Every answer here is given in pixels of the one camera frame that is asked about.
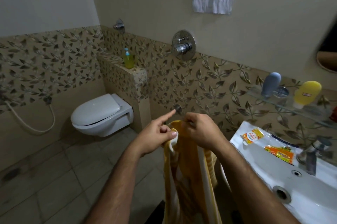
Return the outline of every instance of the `packet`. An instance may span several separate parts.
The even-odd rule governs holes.
[[[248,144],[251,144],[255,141],[258,141],[263,136],[264,136],[263,133],[258,128],[255,128],[250,132],[241,135],[241,138],[244,139],[244,141],[247,142]]]
[[[290,147],[274,147],[267,145],[265,146],[265,150],[269,153],[272,153],[274,156],[282,159],[284,162],[293,165],[294,153],[291,152]]]

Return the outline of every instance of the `sink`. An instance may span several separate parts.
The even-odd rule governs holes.
[[[296,158],[291,165],[267,152],[264,149],[266,145],[277,147],[289,145],[270,137],[270,134],[262,129],[266,136],[253,144],[243,144],[240,135],[254,128],[256,126],[244,121],[230,142],[260,178],[271,190],[274,188],[276,191],[276,188],[280,188],[280,191],[283,191],[278,196],[283,202],[287,201],[284,205],[302,224],[336,223],[337,167],[318,158],[316,176],[307,174],[305,166],[298,163]],[[302,151],[296,147],[290,147],[295,154]],[[228,185],[222,167],[221,171]]]

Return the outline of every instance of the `yellow towel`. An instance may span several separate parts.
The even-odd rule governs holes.
[[[178,132],[164,145],[164,224],[222,224],[215,201],[214,164],[216,156],[187,135],[181,121],[169,127]]]

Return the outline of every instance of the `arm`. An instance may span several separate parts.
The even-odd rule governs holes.
[[[171,129],[163,125],[175,112],[173,110],[153,120],[129,144],[114,167],[85,224],[128,223],[137,163],[142,156],[176,137],[176,132],[170,132]]]
[[[187,113],[185,128],[196,143],[220,160],[244,223],[300,224],[256,175],[208,115]]]

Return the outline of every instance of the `hand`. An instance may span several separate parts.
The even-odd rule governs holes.
[[[175,114],[176,110],[163,115],[156,120],[152,120],[133,140],[130,144],[140,156],[149,154],[159,148],[164,142],[172,140],[177,136],[176,132],[171,132],[171,129],[164,125],[171,116]]]
[[[198,146],[215,151],[219,143],[228,142],[213,120],[205,114],[188,112],[183,127]]]

